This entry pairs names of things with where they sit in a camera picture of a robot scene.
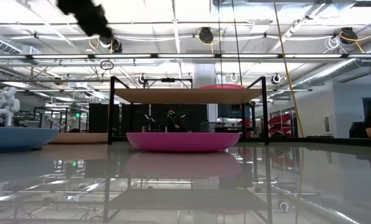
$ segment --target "wooden platform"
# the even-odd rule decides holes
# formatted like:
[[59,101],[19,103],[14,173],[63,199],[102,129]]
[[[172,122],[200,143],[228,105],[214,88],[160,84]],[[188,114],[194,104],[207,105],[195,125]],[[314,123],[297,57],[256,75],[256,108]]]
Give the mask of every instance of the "wooden platform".
[[261,89],[116,89],[129,103],[242,104],[261,95]]

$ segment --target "man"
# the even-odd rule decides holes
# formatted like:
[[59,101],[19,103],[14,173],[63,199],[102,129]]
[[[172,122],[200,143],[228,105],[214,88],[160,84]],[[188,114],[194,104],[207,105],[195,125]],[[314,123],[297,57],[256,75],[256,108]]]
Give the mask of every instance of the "man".
[[180,119],[177,117],[174,110],[169,110],[166,116],[167,132],[183,132]]

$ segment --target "white robot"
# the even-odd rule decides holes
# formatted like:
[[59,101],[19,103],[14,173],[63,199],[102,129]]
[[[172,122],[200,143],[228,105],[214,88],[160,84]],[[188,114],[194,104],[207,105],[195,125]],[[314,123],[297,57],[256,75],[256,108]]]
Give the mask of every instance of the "white robot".
[[0,122],[2,122],[2,117],[4,116],[4,125],[6,127],[12,126],[14,112],[18,112],[20,108],[20,102],[14,96],[16,93],[17,89],[14,87],[5,87],[0,92]]
[[[47,118],[47,120],[50,121],[54,126],[58,127],[60,129],[60,131],[64,131],[64,129],[65,129],[65,120],[62,120],[61,121],[61,124],[56,119],[53,119],[51,116],[49,116]],[[69,117],[67,119],[67,123],[72,122],[72,121],[76,121],[76,116],[72,116],[72,117]]]

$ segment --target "glossy floor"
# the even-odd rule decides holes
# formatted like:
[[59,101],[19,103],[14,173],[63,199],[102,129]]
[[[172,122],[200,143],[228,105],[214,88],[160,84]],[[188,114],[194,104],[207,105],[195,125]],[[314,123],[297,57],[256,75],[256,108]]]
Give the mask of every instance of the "glossy floor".
[[273,143],[162,154],[123,142],[0,154],[0,223],[287,224],[296,216],[371,223],[371,150]]

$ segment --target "pink dish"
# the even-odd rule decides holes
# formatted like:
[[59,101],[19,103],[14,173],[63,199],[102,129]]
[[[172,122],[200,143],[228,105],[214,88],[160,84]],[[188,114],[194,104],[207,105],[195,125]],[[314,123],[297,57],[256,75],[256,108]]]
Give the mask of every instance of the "pink dish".
[[147,151],[212,152],[234,146],[238,133],[127,133],[130,144]]
[[199,87],[201,89],[244,89],[244,86],[235,84],[218,84],[218,85],[206,85]]

